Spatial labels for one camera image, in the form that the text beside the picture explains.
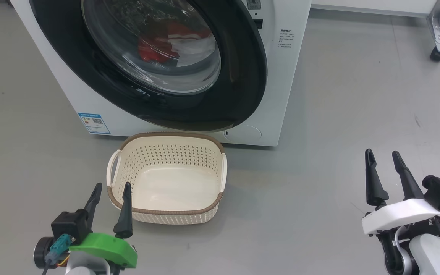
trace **blue connector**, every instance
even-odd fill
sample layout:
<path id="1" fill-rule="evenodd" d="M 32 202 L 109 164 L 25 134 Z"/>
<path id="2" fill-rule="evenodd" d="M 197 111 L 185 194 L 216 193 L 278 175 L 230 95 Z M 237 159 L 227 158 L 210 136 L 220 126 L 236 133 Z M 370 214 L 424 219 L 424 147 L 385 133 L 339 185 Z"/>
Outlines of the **blue connector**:
<path id="1" fill-rule="evenodd" d="M 48 263 L 49 266 L 55 265 L 60 255 L 69 249 L 71 243 L 72 237 L 68 234 L 62 234 L 50 247 L 50 252 L 45 255 L 45 263 Z"/>

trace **caster wheel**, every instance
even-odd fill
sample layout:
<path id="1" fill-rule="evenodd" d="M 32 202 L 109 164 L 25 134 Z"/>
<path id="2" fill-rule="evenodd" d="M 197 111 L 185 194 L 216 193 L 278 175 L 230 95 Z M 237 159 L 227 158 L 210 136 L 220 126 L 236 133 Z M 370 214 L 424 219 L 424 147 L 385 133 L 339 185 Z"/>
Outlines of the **caster wheel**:
<path id="1" fill-rule="evenodd" d="M 431 59 L 433 61 L 440 61 L 440 52 L 437 50 L 437 47 L 434 47 L 432 50 Z"/>

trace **washing machine door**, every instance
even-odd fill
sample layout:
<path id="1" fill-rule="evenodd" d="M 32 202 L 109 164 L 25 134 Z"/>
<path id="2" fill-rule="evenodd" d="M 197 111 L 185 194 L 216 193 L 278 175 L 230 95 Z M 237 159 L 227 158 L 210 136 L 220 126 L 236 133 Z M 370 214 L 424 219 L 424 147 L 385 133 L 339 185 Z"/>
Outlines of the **washing machine door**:
<path id="1" fill-rule="evenodd" d="M 185 131 L 228 129 L 259 105 L 264 45 L 240 0 L 30 0 L 63 61 L 105 99 Z"/>

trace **perforated basket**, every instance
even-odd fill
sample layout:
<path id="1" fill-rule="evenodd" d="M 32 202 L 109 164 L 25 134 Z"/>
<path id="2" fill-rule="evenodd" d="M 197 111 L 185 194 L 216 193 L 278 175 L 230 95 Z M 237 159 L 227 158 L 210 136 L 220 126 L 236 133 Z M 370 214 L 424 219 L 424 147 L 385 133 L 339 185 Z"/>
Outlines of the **perforated basket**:
<path id="1" fill-rule="evenodd" d="M 107 170 L 108 195 L 115 207 L 121 209 L 124 186 L 130 182 L 133 219 L 169 225 L 212 219 L 226 178 L 222 145 L 209 136 L 189 133 L 131 136 L 112 155 Z"/>

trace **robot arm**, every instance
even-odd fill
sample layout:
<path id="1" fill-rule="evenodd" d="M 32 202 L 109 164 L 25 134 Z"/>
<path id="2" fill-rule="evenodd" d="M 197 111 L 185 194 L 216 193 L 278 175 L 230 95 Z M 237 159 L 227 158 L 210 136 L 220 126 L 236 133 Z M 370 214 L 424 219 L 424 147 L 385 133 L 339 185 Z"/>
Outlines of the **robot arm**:
<path id="1" fill-rule="evenodd" d="M 35 246 L 33 258 L 38 268 L 65 267 L 66 275 L 119 275 L 120 270 L 135 268 L 138 254 L 124 239 L 133 233 L 131 185 L 125 184 L 123 206 L 115 236 L 91 230 L 96 205 L 101 196 L 101 183 L 96 184 L 84 209 L 62 212 L 51 224 L 53 237 L 43 237 Z"/>
<path id="2" fill-rule="evenodd" d="M 393 162 L 405 199 L 386 205 L 388 193 L 372 151 L 366 150 L 366 201 L 375 211 L 363 217 L 363 231 L 381 243 L 390 275 L 440 275 L 440 178 L 424 178 L 424 195 L 397 151 Z"/>

